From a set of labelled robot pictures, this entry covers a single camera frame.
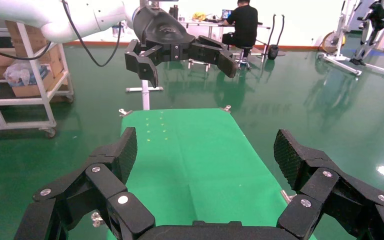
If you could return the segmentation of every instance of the metal clamp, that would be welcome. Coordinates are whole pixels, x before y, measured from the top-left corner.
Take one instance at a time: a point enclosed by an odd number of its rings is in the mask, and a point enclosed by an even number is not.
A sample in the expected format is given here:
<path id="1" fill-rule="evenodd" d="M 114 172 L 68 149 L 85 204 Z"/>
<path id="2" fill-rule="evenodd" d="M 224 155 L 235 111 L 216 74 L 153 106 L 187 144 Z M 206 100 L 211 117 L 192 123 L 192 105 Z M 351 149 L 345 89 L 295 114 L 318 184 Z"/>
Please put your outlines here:
<path id="1" fill-rule="evenodd" d="M 130 111 L 125 111 L 123 108 L 119 109 L 118 112 L 120 112 L 120 117 L 124 118 L 126 117 L 127 115 L 133 113 L 132 110 Z"/>

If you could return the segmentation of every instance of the green table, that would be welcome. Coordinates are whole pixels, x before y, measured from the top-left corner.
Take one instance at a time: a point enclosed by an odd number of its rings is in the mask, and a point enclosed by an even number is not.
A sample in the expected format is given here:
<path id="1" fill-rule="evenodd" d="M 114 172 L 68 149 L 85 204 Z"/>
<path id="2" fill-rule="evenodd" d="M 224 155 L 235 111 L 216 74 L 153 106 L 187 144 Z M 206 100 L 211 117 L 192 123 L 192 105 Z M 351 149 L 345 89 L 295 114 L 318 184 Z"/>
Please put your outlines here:
<path id="1" fill-rule="evenodd" d="M 287 206 L 282 189 L 230 113 L 135 111 L 123 118 L 126 127 L 136 128 L 138 145 L 127 187 L 157 226 L 195 220 L 276 226 Z"/>

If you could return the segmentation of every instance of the person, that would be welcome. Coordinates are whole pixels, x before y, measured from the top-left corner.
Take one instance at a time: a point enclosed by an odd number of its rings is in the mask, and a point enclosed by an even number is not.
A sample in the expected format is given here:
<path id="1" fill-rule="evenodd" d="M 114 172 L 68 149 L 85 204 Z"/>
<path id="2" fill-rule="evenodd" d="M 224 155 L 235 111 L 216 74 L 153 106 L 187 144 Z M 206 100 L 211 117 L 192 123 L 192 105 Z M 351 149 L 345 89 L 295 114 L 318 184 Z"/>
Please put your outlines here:
<path id="1" fill-rule="evenodd" d="M 250 0 L 238 0 L 237 8 L 224 20 L 223 26 L 234 23 L 234 33 L 223 34 L 222 42 L 237 47 L 252 47 L 256 44 L 258 28 L 258 11 L 250 6 Z M 243 54 L 246 60 L 249 52 Z"/>

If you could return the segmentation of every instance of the black cable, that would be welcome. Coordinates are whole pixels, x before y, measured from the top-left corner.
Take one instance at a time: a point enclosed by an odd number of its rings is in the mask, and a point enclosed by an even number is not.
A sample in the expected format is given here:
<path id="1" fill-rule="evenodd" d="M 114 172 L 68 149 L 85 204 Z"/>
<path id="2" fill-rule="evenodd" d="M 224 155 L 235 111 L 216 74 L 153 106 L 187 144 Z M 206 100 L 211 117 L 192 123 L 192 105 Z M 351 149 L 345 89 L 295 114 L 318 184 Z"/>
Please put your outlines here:
<path id="1" fill-rule="evenodd" d="M 51 42 L 49 42 L 46 45 L 45 50 L 43 50 L 43 52 L 41 54 L 39 54 L 38 56 L 35 56 L 35 57 L 18 57 L 18 56 L 8 55 L 8 54 L 2 53 L 2 52 L 0 52 L 0 55 L 7 57 L 7 58 L 10 58 L 10 59 L 17 59 L 17 60 L 26 60 L 26 61 L 36 60 L 36 59 L 40 59 L 43 55 L 45 55 L 45 53 L 48 51 L 50 46 L 51 46 Z"/>
<path id="2" fill-rule="evenodd" d="M 276 21 L 276 14 L 273 14 L 273 26 L 271 27 L 271 33 L 270 33 L 270 36 L 268 37 L 267 48 L 265 49 L 265 54 L 267 54 L 267 52 L 269 51 L 270 41 L 272 40 L 272 35 L 273 35 L 273 32 L 275 31 L 275 21 Z"/>
<path id="3" fill-rule="evenodd" d="M 279 42 L 282 37 L 282 33 L 284 32 L 284 27 L 285 27 L 285 15 L 282 14 L 282 30 L 280 30 L 279 38 L 277 39 L 277 46 L 279 46 Z"/>
<path id="4" fill-rule="evenodd" d="M 111 61 L 111 59 L 113 59 L 114 54 L 116 54 L 117 49 L 119 48 L 120 35 L 121 35 L 121 33 L 122 33 L 122 23 L 121 23 L 121 22 L 118 23 L 118 39 L 117 39 L 117 44 L 115 45 L 114 51 L 112 52 L 111 56 L 109 57 L 109 59 L 108 59 L 104 64 L 99 64 L 99 63 L 95 60 L 94 56 L 92 56 L 92 54 L 91 54 L 91 52 L 89 51 L 89 49 L 86 47 L 85 43 L 84 43 L 83 40 L 82 40 L 82 37 L 80 36 L 79 32 L 77 31 L 76 27 L 74 26 L 74 22 L 73 22 L 73 20 L 72 20 L 72 17 L 70 16 L 69 10 L 67 9 L 66 1 L 65 1 L 65 0 L 62 0 L 62 5 L 64 6 L 65 14 L 67 15 L 68 21 L 70 22 L 71 27 L 73 28 L 73 30 L 74 30 L 74 32 L 75 32 L 75 35 L 78 37 L 78 40 L 80 41 L 80 43 L 81 43 L 81 45 L 83 46 L 84 50 L 86 50 L 86 52 L 87 52 L 87 54 L 89 55 L 90 59 L 92 59 L 92 61 L 93 61 L 98 67 L 104 67 L 104 66 L 106 66 L 106 65 Z"/>

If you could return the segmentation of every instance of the white metal cart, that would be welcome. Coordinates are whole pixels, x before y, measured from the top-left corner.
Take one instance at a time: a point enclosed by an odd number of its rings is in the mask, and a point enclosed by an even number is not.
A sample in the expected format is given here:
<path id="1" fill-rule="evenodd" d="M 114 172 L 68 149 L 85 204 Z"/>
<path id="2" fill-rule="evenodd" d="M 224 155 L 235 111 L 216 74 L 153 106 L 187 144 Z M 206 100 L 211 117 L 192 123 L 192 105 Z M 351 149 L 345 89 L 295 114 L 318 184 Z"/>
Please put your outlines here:
<path id="1" fill-rule="evenodd" d="M 33 53 L 32 46 L 29 41 L 29 37 L 27 35 L 26 27 L 24 24 L 17 23 L 22 41 L 24 43 L 25 50 L 27 52 L 27 56 L 29 58 L 33 58 L 35 56 L 38 56 L 42 51 L 45 49 L 42 48 L 36 53 Z M 10 97 L 10 98 L 1 98 L 0 99 L 0 106 L 16 106 L 16 105 L 43 105 L 46 110 L 46 115 L 48 120 L 46 121 L 25 121 L 25 122 L 7 122 L 4 119 L 4 116 L 1 113 L 0 110 L 0 130 L 10 130 L 10 129 L 39 129 L 46 132 L 46 135 L 48 138 L 53 138 L 57 131 L 55 127 L 57 126 L 57 122 L 55 121 L 54 114 L 52 113 L 50 100 L 54 96 L 65 96 L 67 97 L 69 102 L 72 102 L 74 100 L 74 90 L 72 81 L 70 79 L 70 73 L 69 68 L 67 65 L 66 56 L 64 54 L 64 49 L 62 44 L 57 43 L 51 43 L 49 50 L 52 48 L 59 48 L 59 52 L 61 54 L 62 63 L 64 66 L 64 70 L 62 71 L 62 77 L 58 80 L 58 82 L 55 84 L 53 89 L 50 89 L 49 91 L 46 91 L 43 83 L 43 79 L 41 77 L 41 74 L 39 72 L 39 61 L 38 60 L 31 60 L 30 64 L 33 69 L 34 76 L 36 78 L 37 86 L 40 91 L 40 96 L 37 97 L 30 97 L 30 98 L 16 98 L 16 97 Z M 67 88 L 68 90 L 59 90 L 63 82 L 67 80 Z"/>

